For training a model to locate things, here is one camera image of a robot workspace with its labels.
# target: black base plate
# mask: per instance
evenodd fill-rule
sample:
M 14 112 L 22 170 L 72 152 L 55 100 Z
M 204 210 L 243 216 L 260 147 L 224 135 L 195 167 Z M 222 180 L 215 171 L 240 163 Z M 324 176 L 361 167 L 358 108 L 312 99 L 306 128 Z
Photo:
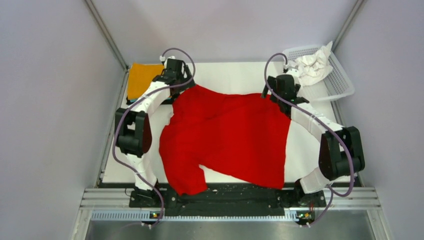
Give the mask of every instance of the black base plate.
M 304 207 L 294 199 L 292 190 L 278 190 L 249 183 L 211 183 L 196 195 L 179 196 L 167 183 L 156 187 L 163 196 L 167 216 L 249 217 L 282 216 L 284 208 Z M 325 207 L 322 191 L 309 195 L 315 207 Z M 155 192 L 131 192 L 130 208 L 160 208 Z

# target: yellow towel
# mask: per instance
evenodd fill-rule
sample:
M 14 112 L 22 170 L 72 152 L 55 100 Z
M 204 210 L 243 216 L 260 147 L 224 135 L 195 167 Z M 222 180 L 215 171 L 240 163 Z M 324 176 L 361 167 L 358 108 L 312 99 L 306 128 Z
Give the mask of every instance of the yellow towel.
M 129 70 L 128 99 L 138 99 L 149 88 L 150 83 L 156 75 L 160 75 L 164 66 L 158 65 L 144 65 L 133 63 Z

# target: white crumpled cloth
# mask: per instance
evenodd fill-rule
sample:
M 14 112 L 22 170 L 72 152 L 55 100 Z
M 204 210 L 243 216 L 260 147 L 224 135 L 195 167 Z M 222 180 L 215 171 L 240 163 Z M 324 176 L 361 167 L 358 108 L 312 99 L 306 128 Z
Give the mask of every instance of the white crumpled cloth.
M 302 87 L 311 86 L 322 81 L 333 70 L 329 57 L 333 41 L 327 46 L 322 46 L 312 55 L 298 57 L 295 61 L 288 61 L 288 68 L 296 68 L 298 82 Z

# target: laundry basket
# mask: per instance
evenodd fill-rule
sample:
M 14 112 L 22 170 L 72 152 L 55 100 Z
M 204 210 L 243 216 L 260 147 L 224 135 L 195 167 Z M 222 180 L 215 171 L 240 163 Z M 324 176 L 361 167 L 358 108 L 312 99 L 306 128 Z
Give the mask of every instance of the laundry basket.
M 294 61 L 304 55 L 312 55 L 320 48 L 320 45 L 293 47 L 286 49 L 283 53 L 287 56 L 288 60 Z M 333 67 L 330 74 L 324 80 L 314 85 L 303 87 L 299 91 L 300 97 L 304 97 L 310 102 L 318 102 L 335 101 L 354 94 L 355 88 L 333 52 L 331 52 L 329 62 Z

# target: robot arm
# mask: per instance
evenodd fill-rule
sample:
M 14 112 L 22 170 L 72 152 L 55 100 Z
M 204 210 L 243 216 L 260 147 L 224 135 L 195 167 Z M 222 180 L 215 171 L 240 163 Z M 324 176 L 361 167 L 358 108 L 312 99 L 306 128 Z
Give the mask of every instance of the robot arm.
M 304 127 L 320 142 L 318 158 L 319 167 L 315 168 L 308 175 L 298 179 L 295 183 L 295 191 L 297 191 L 301 197 L 305 194 L 321 191 L 325 186 L 331 184 L 336 179 L 350 174 L 349 162 L 344 149 L 340 146 L 337 139 L 318 123 L 316 119 L 321 120 L 333 130 L 346 144 L 351 154 L 355 173 L 364 169 L 365 162 L 358 129 L 353 126 L 344 127 L 329 120 L 323 114 L 316 111 L 308 100 L 303 97 L 297 97 L 300 85 L 295 84 L 295 77 L 296 73 L 289 70 L 287 74 L 277 77 L 269 76 L 267 81 L 277 95 L 295 104 L 297 107 L 308 111 L 314 116 L 311 117 L 301 110 L 278 100 L 275 96 L 270 96 L 270 100 L 279 105 L 282 113 Z M 268 87 L 265 86 L 262 97 L 266 98 L 267 93 Z
M 182 60 L 177 60 L 171 56 L 163 64 L 164 70 L 161 75 L 157 75 L 153 79 L 144 96 L 141 96 L 141 98 L 145 97 L 145 100 L 134 106 L 126 115 L 119 134 L 116 136 L 116 147 L 126 155 L 129 164 L 137 170 L 137 173 L 152 186 L 156 184 L 157 178 L 151 167 L 152 151 L 149 150 L 152 145 L 152 132 L 149 116 L 156 111 L 159 105 L 167 102 L 172 103 L 182 91 L 195 85 L 194 81 L 191 81 L 183 87 L 167 88 L 151 94 L 159 88 L 185 83 L 192 77 L 190 69 Z M 125 108 L 119 108 L 116 111 L 115 131 L 125 111 Z M 140 190 L 148 191 L 152 189 L 138 177 L 135 178 L 135 186 Z

